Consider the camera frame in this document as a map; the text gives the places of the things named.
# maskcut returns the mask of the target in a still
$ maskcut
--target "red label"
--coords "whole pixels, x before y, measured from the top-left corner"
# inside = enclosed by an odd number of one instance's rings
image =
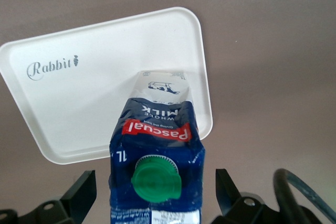
[[[137,135],[139,133],[182,142],[188,142],[192,137],[189,123],[184,124],[181,128],[170,130],[142,123],[136,119],[126,120],[122,128],[122,134]]]

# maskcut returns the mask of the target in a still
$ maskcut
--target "plastic tray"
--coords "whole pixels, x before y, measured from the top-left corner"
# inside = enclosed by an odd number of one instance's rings
[[[201,139],[212,113],[201,26],[188,9],[156,12],[9,42],[0,72],[42,154],[57,164],[109,157],[143,70],[184,71]]]

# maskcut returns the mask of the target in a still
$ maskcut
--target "green screw cap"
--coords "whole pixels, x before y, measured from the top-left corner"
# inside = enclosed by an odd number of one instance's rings
[[[182,182],[177,167],[165,156],[149,155],[139,159],[131,182],[135,192],[149,202],[160,203],[181,196]]]

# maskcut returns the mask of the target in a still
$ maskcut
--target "black hose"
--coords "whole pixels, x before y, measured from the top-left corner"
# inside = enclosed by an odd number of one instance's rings
[[[313,189],[290,171],[278,169],[274,173],[273,184],[280,212],[286,219],[286,222],[310,224],[302,208],[297,204],[288,182],[309,199],[332,223],[336,224],[336,212],[334,212]]]

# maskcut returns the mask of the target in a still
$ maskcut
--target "cow illustration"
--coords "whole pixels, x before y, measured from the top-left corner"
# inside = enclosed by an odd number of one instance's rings
[[[148,83],[148,88],[165,91],[172,94],[179,94],[180,93],[179,91],[174,91],[170,87],[171,84],[173,83],[151,81],[150,83]]]

